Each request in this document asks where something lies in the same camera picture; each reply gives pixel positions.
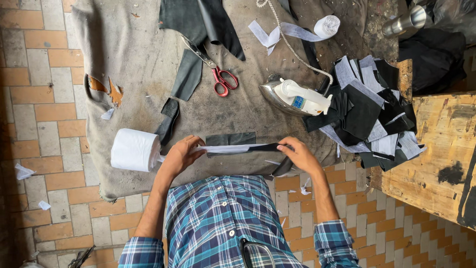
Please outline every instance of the person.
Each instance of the person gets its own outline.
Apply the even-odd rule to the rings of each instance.
[[[278,150],[312,178],[318,223],[314,246],[321,266],[359,267],[352,249],[354,240],[339,219],[319,161],[296,138],[284,138],[279,144]],[[119,267],[164,266],[162,225],[166,203],[169,267],[306,267],[286,243],[262,176],[213,176],[169,189],[174,178],[205,153],[190,153],[199,145],[205,143],[190,135],[170,149],[157,172],[134,237],[122,251]]]

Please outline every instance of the blue plaid shirt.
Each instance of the blue plaid shirt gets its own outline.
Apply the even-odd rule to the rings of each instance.
[[[169,267],[244,267],[240,241],[265,245],[276,267],[303,268],[284,238],[279,216],[262,176],[210,177],[169,190]],[[359,267],[354,240],[341,220],[315,227],[322,267]],[[162,241],[133,237],[120,268],[164,267]]]

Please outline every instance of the cord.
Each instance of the cord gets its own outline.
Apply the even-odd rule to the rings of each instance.
[[[301,59],[301,57],[298,56],[298,54],[294,51],[294,49],[291,47],[291,45],[289,44],[288,40],[286,39],[286,36],[284,36],[284,33],[283,33],[283,30],[281,29],[281,22],[279,21],[279,18],[278,18],[278,15],[276,14],[276,10],[274,9],[273,7],[273,4],[271,3],[271,0],[264,0],[263,3],[259,3],[260,0],[256,0],[256,5],[259,7],[259,8],[262,8],[264,6],[266,6],[266,3],[269,4],[269,7],[271,8],[271,11],[273,11],[273,14],[274,14],[274,17],[276,18],[276,21],[278,22],[278,27],[279,27],[279,33],[281,33],[281,36],[283,37],[284,39],[284,42],[286,42],[286,45],[288,45],[289,49],[291,50],[291,52],[293,52],[294,56],[296,56],[296,58],[302,62],[306,67],[310,68],[311,70],[314,70],[316,72],[320,72],[321,74],[323,75],[326,75],[327,77],[329,77],[329,85],[327,85],[327,88],[326,88],[326,91],[324,92],[323,96],[326,96],[327,95],[327,92],[329,91],[329,87],[330,85],[332,85],[332,83],[334,82],[334,78],[332,77],[332,75],[330,75],[329,73],[323,71],[323,70],[319,70],[317,68],[314,68],[312,67],[311,65],[309,65],[307,62],[305,62],[303,59]]]

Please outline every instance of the blue label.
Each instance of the blue label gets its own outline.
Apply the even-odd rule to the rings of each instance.
[[[294,101],[291,104],[292,106],[301,109],[301,106],[304,104],[304,98],[301,96],[296,96],[294,97]]]

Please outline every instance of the shirt sleeve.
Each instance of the shirt sleeve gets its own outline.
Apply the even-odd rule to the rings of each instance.
[[[321,267],[359,267],[352,239],[342,220],[318,224],[314,229],[314,247]]]
[[[157,238],[133,237],[124,246],[119,268],[163,268],[164,244]]]

